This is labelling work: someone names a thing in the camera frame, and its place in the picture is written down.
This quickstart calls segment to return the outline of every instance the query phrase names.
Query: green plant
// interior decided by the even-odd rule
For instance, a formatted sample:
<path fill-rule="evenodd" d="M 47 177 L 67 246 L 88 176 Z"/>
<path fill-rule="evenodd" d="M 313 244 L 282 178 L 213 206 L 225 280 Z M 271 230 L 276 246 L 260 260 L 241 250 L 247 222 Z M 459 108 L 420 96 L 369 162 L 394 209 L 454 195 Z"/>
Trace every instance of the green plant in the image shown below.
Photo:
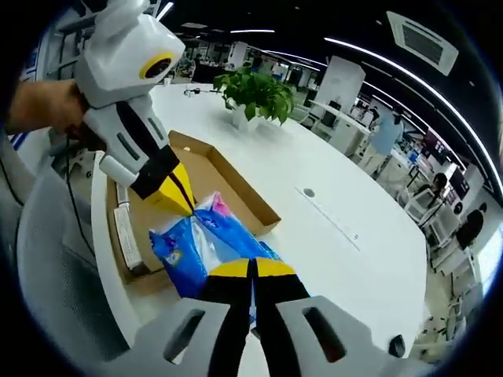
<path fill-rule="evenodd" d="M 264 118 L 279 119 L 283 124 L 294 107 L 292 91 L 286 84 L 269 75 L 254 73 L 250 67 L 215 77 L 213 87 L 223 88 L 226 108 L 233 109 L 230 99 L 237 106 L 245 105 L 247 120 L 258 111 Z"/>

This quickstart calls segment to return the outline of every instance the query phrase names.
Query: blue plastic bag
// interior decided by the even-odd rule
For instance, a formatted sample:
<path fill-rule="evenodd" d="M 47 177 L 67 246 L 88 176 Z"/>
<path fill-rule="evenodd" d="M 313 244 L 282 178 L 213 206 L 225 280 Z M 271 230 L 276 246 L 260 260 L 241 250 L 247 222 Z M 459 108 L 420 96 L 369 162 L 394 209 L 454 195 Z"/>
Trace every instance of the blue plastic bag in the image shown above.
<path fill-rule="evenodd" d="M 239 222 L 219 193 L 166 232 L 150 232 L 150 241 L 181 297 L 195 298 L 208 273 L 222 263 L 257 257 L 280 260 Z"/>

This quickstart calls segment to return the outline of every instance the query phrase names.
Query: open cardboard tray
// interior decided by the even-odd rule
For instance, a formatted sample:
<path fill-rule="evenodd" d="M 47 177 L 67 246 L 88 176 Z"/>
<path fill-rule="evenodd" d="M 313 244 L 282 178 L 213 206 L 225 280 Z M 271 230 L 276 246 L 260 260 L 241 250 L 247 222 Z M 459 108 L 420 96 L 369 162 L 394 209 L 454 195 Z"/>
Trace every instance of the open cardboard tray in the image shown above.
<path fill-rule="evenodd" d="M 268 233 L 281 218 L 245 181 L 225 157 L 212 145 L 176 131 L 169 133 L 170 145 L 174 153 L 185 165 L 191 182 L 194 198 L 197 202 L 215 191 L 222 194 L 224 202 L 240 219 L 243 225 L 254 235 Z M 122 256 L 116 230 L 113 211 L 117 208 L 115 183 L 108 179 L 107 213 L 108 227 L 119 271 L 125 284 L 138 278 L 127 268 Z M 148 279 L 166 287 L 171 282 L 163 270 L 162 263 L 153 254 L 149 241 L 149 230 L 161 230 L 166 224 L 176 220 L 177 216 L 161 211 L 143 202 L 132 190 L 130 197 L 130 222 L 134 238 L 147 270 Z"/>

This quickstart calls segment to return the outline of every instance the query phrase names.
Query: potted plant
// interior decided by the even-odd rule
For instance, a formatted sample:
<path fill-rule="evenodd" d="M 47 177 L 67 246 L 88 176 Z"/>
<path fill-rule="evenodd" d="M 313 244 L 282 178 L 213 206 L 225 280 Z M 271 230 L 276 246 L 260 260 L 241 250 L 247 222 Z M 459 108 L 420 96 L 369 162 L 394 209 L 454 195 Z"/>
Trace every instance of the potted plant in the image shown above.
<path fill-rule="evenodd" d="M 233 110 L 233 123 L 238 129 L 255 129 L 259 116 L 279 119 L 283 124 L 294 107 L 292 91 L 286 84 L 252 72 L 250 67 L 215 77 L 213 87 L 223 88 L 226 108 Z"/>

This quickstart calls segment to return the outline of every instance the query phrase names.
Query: black ceiling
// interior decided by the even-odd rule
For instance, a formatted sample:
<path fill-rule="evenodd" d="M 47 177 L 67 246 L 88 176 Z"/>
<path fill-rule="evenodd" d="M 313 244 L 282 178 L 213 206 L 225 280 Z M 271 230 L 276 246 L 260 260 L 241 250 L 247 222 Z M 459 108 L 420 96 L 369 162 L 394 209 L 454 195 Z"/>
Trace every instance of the black ceiling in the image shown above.
<path fill-rule="evenodd" d="M 490 185 L 497 192 L 497 199 L 503 203 L 497 178 L 482 149 L 451 110 L 423 86 L 390 65 L 375 57 L 324 40 L 324 37 L 332 37 L 371 50 L 420 76 L 447 98 L 468 121 L 499 169 L 498 127 L 501 98 L 499 85 L 495 83 L 497 77 L 502 75 L 494 68 L 503 70 L 503 65 L 500 64 L 503 64 L 503 54 L 498 50 L 496 37 L 501 35 L 499 31 L 503 31 L 503 27 L 499 27 L 501 12 L 486 0 L 478 1 L 476 5 L 460 5 L 456 1 L 439 5 L 430 1 L 326 0 L 174 0 L 174 3 L 163 22 L 172 31 L 183 32 L 185 36 L 195 36 L 202 32 L 205 34 L 201 38 L 209 41 L 239 40 L 260 49 L 291 53 L 320 62 L 326 62 L 327 57 L 332 55 L 359 64 L 363 62 L 367 82 L 399 99 L 416 112 L 458 154 L 473 163 L 482 163 L 481 167 L 486 172 Z M 459 50 L 459 57 L 449 76 L 444 76 L 429 64 L 395 45 L 386 16 L 388 10 L 433 30 Z M 200 30 L 182 27 L 185 22 L 204 24 L 207 27 Z M 229 33 L 235 29 L 274 29 L 276 32 Z M 416 93 L 403 84 L 414 89 Z M 369 86 L 364 86 L 363 90 L 383 97 Z"/>

